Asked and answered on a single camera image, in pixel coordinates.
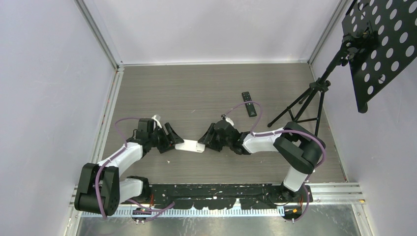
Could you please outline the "white remote control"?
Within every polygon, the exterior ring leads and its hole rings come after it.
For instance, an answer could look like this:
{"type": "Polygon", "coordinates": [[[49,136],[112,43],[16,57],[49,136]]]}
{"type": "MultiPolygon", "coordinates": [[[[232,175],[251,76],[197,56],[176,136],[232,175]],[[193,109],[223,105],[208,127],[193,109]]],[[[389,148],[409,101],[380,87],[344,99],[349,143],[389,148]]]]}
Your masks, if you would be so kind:
{"type": "Polygon", "coordinates": [[[203,153],[205,151],[205,145],[198,143],[195,140],[187,140],[184,139],[183,143],[179,143],[175,145],[176,150],[180,151],[188,151],[188,152],[195,152],[195,153],[203,153]]]}

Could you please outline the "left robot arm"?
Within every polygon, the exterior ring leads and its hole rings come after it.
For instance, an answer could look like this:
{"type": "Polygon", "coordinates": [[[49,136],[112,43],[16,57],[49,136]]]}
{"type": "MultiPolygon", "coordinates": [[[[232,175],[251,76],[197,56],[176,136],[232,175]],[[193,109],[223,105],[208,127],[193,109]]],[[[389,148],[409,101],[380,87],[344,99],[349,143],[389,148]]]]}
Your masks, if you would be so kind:
{"type": "Polygon", "coordinates": [[[151,199],[151,187],[145,177],[121,175],[141,160],[152,148],[160,153],[173,150],[182,139],[167,122],[161,125],[158,116],[138,118],[138,126],[121,148],[108,158],[82,167],[74,200],[78,211],[100,214],[103,218],[113,215],[119,204],[136,201],[144,204],[151,199]]]}

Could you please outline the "black perforated panel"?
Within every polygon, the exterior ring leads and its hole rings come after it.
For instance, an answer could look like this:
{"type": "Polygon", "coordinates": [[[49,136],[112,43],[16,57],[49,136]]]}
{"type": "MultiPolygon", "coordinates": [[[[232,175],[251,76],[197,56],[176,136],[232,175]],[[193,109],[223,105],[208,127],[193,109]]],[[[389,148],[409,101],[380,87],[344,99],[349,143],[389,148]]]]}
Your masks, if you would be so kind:
{"type": "Polygon", "coordinates": [[[354,0],[342,20],[357,110],[417,56],[415,0],[354,0]]]}

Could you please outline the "black remote control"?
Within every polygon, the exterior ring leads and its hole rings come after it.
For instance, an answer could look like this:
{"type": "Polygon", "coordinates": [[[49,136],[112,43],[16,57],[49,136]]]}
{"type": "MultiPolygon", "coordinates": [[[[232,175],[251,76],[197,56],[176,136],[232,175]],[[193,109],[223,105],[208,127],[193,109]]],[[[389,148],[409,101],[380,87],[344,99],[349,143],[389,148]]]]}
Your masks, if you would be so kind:
{"type": "Polygon", "coordinates": [[[243,98],[244,105],[246,107],[248,116],[250,118],[256,117],[257,112],[256,112],[256,109],[254,107],[254,104],[252,103],[252,98],[251,98],[250,93],[248,91],[245,91],[245,92],[242,92],[241,95],[242,95],[242,98],[243,98]]]}

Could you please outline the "black tripod stand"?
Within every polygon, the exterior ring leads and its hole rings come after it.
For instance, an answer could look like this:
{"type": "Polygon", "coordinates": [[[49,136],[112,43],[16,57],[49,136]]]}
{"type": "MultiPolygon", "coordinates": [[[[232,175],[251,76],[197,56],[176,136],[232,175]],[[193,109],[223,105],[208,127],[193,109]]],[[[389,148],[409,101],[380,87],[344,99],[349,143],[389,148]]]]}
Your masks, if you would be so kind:
{"type": "Polygon", "coordinates": [[[369,45],[375,44],[375,33],[367,29],[365,31],[359,31],[356,34],[346,34],[343,36],[340,49],[337,51],[333,59],[328,64],[324,73],[316,81],[309,84],[309,87],[304,91],[295,101],[286,107],[277,117],[267,124],[267,127],[272,127],[284,114],[290,115],[291,121],[295,123],[304,123],[309,121],[315,121],[314,135],[318,136],[319,127],[321,122],[321,116],[323,111],[323,104],[325,93],[331,85],[328,80],[329,75],[338,66],[346,66],[352,62],[356,55],[363,52],[369,45]],[[313,98],[319,94],[319,106],[317,116],[315,118],[308,118],[301,120],[300,117],[305,112],[306,108],[310,105],[313,98]]]}

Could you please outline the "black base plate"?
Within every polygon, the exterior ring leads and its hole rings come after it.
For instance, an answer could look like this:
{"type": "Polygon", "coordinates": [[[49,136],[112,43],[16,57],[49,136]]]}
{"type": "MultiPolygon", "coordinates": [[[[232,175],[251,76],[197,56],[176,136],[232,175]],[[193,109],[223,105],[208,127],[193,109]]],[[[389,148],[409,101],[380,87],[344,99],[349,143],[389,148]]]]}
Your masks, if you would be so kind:
{"type": "Polygon", "coordinates": [[[142,194],[125,203],[137,205],[138,212],[158,214],[174,210],[231,210],[244,212],[276,210],[284,219],[296,220],[313,201],[310,187],[303,185],[297,192],[283,185],[261,184],[153,184],[142,194]]]}

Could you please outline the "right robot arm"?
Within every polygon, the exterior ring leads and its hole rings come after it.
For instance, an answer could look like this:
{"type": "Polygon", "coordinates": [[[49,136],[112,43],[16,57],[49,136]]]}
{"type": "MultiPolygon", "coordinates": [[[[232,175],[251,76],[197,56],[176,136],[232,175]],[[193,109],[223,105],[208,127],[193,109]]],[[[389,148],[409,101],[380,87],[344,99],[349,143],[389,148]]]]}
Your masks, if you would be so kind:
{"type": "Polygon", "coordinates": [[[280,153],[290,164],[280,189],[281,197],[288,202],[300,196],[302,185],[327,157],[325,143],[293,121],[273,131],[239,132],[231,122],[222,119],[212,123],[198,143],[215,151],[229,147],[238,155],[280,153]]]}

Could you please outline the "aluminium frame rail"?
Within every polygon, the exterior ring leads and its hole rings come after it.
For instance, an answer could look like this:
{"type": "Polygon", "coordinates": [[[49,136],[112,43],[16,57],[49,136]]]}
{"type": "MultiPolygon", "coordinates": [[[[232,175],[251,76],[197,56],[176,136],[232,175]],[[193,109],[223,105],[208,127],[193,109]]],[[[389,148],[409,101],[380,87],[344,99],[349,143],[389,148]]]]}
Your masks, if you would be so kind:
{"type": "Polygon", "coordinates": [[[363,205],[358,184],[307,184],[290,199],[277,184],[153,184],[140,204],[123,202],[111,217],[281,216],[299,218],[315,205],[363,205]]]}

